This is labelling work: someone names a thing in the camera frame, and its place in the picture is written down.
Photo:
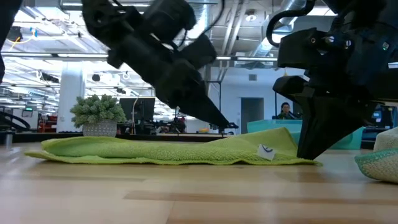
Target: ceiling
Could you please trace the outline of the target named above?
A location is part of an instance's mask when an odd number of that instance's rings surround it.
[[[139,11],[144,12],[149,5],[148,2],[125,0],[120,1],[128,6],[136,6]],[[205,27],[218,15],[220,5],[214,0],[188,0],[195,10],[197,25],[188,32],[186,44],[194,41],[195,38],[205,29]],[[262,1],[227,1],[224,13],[217,24],[210,30],[208,35],[215,46],[219,55],[250,54],[254,51],[264,38],[262,26],[268,14],[280,8],[280,0],[262,0]],[[68,54],[105,54],[108,48],[101,42],[93,38],[86,30],[85,23],[81,16],[81,5],[79,0],[25,0],[15,17],[14,26],[21,27],[23,39],[21,43],[13,44],[6,41],[2,52],[45,52],[45,53],[68,53]],[[246,20],[246,12],[252,11],[256,19]],[[315,26],[328,26],[330,16],[333,13],[325,6],[317,6],[317,10],[311,13],[312,16],[318,16],[319,19],[300,18],[296,23],[298,26],[309,28],[312,22],[318,22]],[[231,23],[231,30],[228,30],[228,24]],[[181,35],[177,36],[176,42],[180,42]],[[40,80],[42,73],[46,73],[55,78],[61,79],[62,64],[61,60],[34,60],[31,58],[4,57],[6,64],[6,75],[4,84],[9,85],[36,85],[35,87],[4,87],[2,88],[3,98],[22,97],[21,100],[3,100],[0,105],[14,105],[18,103],[27,103],[29,98],[47,98],[52,102],[45,106],[42,111],[55,111],[57,109],[57,98],[59,88],[44,88],[37,85],[48,85],[48,82]],[[118,86],[126,90],[126,94],[116,92],[112,88],[92,88],[86,90],[86,95],[108,94],[113,96],[151,96],[154,91],[147,89],[150,87],[140,76],[127,65],[116,69],[106,62],[88,60],[84,62],[85,67],[89,68],[87,76],[87,86]],[[232,72],[229,80],[239,80],[241,77],[237,72]],[[101,76],[100,82],[94,82],[91,79],[93,74]],[[213,79],[218,74],[212,73]],[[170,114],[172,110],[165,108],[165,105],[158,102],[158,108],[162,108],[161,113]]]

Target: towel label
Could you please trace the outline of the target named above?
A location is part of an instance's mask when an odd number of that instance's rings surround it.
[[[275,150],[260,144],[257,150],[257,155],[261,158],[272,161],[275,157]]]

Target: teal partition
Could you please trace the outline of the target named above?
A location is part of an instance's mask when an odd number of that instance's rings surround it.
[[[290,131],[296,144],[298,144],[300,140],[301,126],[302,126],[302,120],[253,121],[248,123],[248,133],[285,127]],[[363,129],[364,128],[359,128],[353,133],[347,135],[342,140],[334,144],[330,149],[351,149],[351,150],[361,149]]]

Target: wooden table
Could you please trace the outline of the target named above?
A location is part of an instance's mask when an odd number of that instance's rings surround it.
[[[398,186],[363,176],[359,151],[324,166],[82,165],[0,148],[4,224],[398,223]]]

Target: doorway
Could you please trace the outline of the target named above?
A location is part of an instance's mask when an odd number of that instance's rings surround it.
[[[248,132],[248,122],[264,119],[263,98],[242,98],[241,99],[241,133]]]

